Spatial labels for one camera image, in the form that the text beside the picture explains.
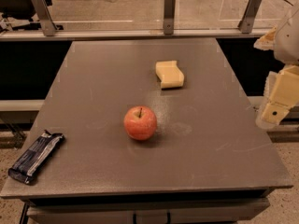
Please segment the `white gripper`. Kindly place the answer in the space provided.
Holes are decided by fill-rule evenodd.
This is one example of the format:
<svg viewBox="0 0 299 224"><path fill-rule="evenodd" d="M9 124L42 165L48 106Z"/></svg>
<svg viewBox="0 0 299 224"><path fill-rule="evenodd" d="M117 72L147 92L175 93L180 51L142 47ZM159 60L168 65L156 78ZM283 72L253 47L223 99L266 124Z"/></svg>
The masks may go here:
<svg viewBox="0 0 299 224"><path fill-rule="evenodd" d="M260 121L279 125L299 103L299 3L293 5L278 27L273 27L258 38L254 48L274 50L277 60L285 64L278 73L270 72L266 78Z"/></svg>

